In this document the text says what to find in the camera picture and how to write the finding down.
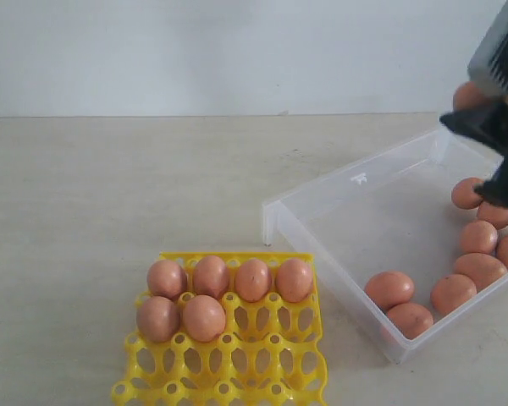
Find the transparent plastic box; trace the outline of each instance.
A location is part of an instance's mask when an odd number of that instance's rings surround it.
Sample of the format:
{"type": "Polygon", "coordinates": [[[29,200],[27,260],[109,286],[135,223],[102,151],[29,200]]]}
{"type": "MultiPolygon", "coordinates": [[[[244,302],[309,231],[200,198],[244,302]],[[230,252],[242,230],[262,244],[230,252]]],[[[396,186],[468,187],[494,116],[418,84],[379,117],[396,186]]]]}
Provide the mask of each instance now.
{"type": "Polygon", "coordinates": [[[459,234],[476,214],[454,207],[451,190],[463,178],[489,178],[499,163],[436,129],[264,203],[264,243],[281,233],[295,250],[314,254],[320,281],[386,357],[402,363],[508,287],[507,274],[444,318],[429,300],[433,285],[452,272],[459,234]],[[370,277],[392,269],[412,277],[412,301],[435,317],[413,340],[363,292],[370,277]]]}

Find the clear plastic container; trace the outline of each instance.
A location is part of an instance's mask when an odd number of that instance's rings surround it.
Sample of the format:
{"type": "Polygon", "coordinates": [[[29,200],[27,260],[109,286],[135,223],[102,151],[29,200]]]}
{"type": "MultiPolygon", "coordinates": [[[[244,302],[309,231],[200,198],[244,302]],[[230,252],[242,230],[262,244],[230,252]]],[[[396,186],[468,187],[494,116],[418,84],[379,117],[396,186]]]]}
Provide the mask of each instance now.
{"type": "Polygon", "coordinates": [[[460,231],[476,213],[454,207],[451,190],[463,178],[490,177],[499,163],[436,129],[264,203],[263,239],[270,245],[281,233],[295,250],[314,254],[320,281],[399,364],[508,286],[507,274],[442,319],[429,300],[433,285],[451,273],[460,231]],[[412,277],[412,301],[435,316],[414,340],[363,292],[371,276],[391,269],[412,277]]]}

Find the white wall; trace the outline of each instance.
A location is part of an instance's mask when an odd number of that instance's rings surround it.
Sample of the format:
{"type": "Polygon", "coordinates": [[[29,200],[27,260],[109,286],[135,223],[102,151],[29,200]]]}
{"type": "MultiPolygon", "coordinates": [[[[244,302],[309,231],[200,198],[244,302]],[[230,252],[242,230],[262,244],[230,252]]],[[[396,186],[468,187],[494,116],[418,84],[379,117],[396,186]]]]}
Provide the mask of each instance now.
{"type": "Polygon", "coordinates": [[[504,0],[0,0],[0,116],[439,111],[504,0]]]}

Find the white table surface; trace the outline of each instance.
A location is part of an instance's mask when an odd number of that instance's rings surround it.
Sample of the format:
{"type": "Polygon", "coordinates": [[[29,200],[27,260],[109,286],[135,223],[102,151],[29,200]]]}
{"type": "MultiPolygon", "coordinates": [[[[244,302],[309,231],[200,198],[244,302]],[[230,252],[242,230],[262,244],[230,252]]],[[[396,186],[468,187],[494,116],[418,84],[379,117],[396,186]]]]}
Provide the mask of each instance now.
{"type": "MultiPolygon", "coordinates": [[[[110,404],[159,251],[267,250],[263,200],[435,125],[433,114],[0,119],[0,406],[110,404]]],[[[320,300],[329,405],[508,406],[508,292],[403,365],[323,287],[320,300]]]]}

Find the egg tray cell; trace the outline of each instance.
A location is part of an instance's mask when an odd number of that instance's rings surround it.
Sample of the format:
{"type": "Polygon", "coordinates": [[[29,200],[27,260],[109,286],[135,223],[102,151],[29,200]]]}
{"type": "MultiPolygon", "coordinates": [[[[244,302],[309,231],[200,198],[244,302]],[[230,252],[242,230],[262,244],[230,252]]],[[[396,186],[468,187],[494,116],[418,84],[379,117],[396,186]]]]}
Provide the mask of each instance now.
{"type": "MultiPolygon", "coordinates": [[[[217,255],[228,265],[230,287],[239,265],[251,258],[266,262],[272,287],[256,303],[233,290],[220,303],[226,329],[215,341],[198,343],[183,326],[166,343],[150,343],[139,333],[125,340],[127,366],[123,380],[111,391],[116,405],[154,406],[315,406],[326,405],[323,390],[328,369],[318,342],[323,335],[313,257],[298,253],[162,253],[159,259],[177,261],[188,274],[188,291],[177,300],[183,309],[194,297],[191,276],[196,263],[217,255]],[[309,263],[314,289],[302,302],[282,300],[274,287],[279,265],[289,258],[309,263]]],[[[138,308],[150,294],[140,294],[138,308]]]]}

